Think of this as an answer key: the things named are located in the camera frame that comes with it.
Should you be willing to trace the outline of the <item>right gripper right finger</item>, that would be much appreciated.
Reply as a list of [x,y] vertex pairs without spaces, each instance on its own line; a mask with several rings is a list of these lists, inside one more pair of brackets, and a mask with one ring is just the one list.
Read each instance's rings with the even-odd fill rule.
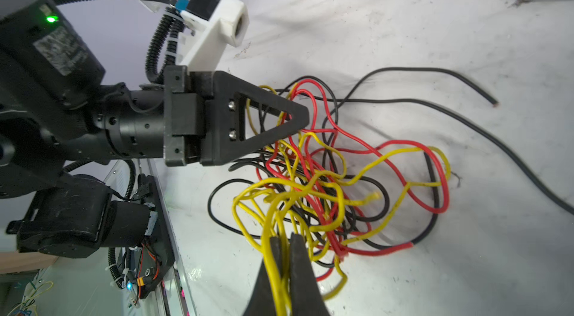
[[288,295],[294,316],[329,316],[330,313],[318,288],[305,238],[291,234],[288,252]]

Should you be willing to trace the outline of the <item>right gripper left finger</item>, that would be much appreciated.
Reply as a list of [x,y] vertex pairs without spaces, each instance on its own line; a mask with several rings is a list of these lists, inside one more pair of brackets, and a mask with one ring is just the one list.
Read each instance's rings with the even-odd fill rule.
[[[282,246],[278,237],[271,238],[271,251],[274,257],[279,273],[283,275],[283,255]],[[266,271],[265,263],[262,262],[257,274],[254,290],[248,302],[243,316],[276,316],[274,298],[272,295],[271,284]]]

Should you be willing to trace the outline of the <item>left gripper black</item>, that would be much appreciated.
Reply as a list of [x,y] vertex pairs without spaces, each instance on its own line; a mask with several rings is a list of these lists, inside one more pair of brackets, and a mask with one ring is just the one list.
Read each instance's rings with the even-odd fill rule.
[[220,166],[297,134],[309,110],[223,71],[164,71],[164,162]]

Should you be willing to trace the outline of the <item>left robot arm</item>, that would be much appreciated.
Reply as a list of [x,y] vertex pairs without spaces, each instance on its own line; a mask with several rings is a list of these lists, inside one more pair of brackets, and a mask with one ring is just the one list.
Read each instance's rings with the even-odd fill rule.
[[217,70],[248,27],[240,0],[136,0],[167,7],[140,90],[103,84],[103,65],[61,12],[80,1],[99,0],[1,0],[1,197],[34,197],[7,234],[21,253],[69,259],[137,247],[125,273],[116,259],[110,270],[143,300],[174,262],[155,179],[134,174],[121,194],[70,165],[220,166],[301,131],[309,111]]

